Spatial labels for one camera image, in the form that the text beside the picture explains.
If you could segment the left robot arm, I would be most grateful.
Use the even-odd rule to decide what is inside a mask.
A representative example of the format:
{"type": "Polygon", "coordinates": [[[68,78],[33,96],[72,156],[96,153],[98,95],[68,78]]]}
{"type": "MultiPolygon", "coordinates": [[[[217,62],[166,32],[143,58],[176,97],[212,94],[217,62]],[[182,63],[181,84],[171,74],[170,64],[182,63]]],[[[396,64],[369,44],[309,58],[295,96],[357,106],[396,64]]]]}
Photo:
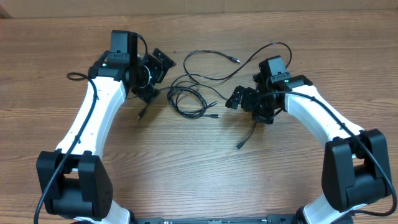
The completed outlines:
{"type": "Polygon", "coordinates": [[[55,150],[42,151],[36,162],[42,195],[34,214],[38,223],[47,213],[76,223],[136,223],[131,210],[113,199],[113,185],[103,165],[104,144],[113,119],[133,93],[146,104],[159,94],[175,62],[159,49],[138,53],[144,38],[135,32],[113,30],[111,46],[88,69],[70,72],[73,81],[86,80],[87,90],[78,114],[55,150]]]}

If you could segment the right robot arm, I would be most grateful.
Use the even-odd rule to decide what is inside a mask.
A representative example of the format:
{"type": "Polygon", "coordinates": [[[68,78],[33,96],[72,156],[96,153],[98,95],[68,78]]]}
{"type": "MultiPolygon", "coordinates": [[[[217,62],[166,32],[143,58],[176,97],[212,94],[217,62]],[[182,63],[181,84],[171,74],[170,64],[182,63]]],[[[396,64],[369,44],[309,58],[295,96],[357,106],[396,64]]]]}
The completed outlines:
{"type": "Polygon", "coordinates": [[[285,111],[297,118],[324,148],[322,194],[294,215],[268,215],[267,223],[352,223],[356,214],[392,215],[397,193],[392,184],[387,141],[378,129],[365,130],[327,103],[305,76],[291,76],[281,56],[259,64],[255,88],[237,86],[226,107],[272,124],[285,111]]]}

